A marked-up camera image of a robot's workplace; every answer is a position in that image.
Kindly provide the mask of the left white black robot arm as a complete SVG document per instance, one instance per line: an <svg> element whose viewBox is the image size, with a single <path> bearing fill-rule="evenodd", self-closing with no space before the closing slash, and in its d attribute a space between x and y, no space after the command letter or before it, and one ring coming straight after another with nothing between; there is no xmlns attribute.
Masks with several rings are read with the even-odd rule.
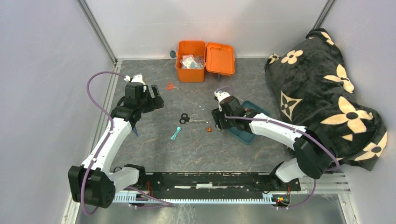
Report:
<svg viewBox="0 0 396 224"><path fill-rule="evenodd" d="M127 164L120 171L111 172L111 164L125 138L135 132L142 114L163 106L156 85L139 82L126 85L125 95L110 112L111 118L96 147L80 166L71 166L68 171L73 201L107 208L115 195L128 186L135 190L146 186L143 166Z"/></svg>

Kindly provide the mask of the black handled scissors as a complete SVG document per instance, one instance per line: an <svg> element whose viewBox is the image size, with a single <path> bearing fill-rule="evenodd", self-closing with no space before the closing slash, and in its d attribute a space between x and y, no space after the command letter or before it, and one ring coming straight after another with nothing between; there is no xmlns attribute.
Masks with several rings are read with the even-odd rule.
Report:
<svg viewBox="0 0 396 224"><path fill-rule="evenodd" d="M206 119L192 119L189 117L189 115L187 113L182 113L179 123L186 124L187 122L194 122L194 123L206 122L207 123L207 120Z"/></svg>

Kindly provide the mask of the teal plastic tray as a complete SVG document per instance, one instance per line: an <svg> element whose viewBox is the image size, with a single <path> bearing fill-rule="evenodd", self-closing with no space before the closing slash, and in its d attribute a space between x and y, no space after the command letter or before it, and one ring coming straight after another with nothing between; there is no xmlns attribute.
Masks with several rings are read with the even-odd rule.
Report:
<svg viewBox="0 0 396 224"><path fill-rule="evenodd" d="M244 109L255 109L261 113L264 113L265 115L269 116L270 113L268 113L266 110L262 109L258 105L252 103L249 100L246 100L243 102L242 107ZM236 127L231 127L226 129L226 132L235 137L237 140L241 141L245 145L250 145L254 139L256 138L255 134L248 133L246 131L240 131Z"/></svg>

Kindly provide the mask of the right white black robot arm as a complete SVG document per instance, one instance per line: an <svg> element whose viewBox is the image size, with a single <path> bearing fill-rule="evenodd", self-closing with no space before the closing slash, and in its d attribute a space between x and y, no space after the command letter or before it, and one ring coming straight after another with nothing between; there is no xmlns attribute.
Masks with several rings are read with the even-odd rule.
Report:
<svg viewBox="0 0 396 224"><path fill-rule="evenodd" d="M321 131L279 121L255 109L246 109L228 92L216 91L218 108L212 117L219 130L236 128L250 134L275 140L294 151L294 158L281 162L270 177L275 190L284 189L290 181L303 176L319 179L326 171L339 168L337 150Z"/></svg>

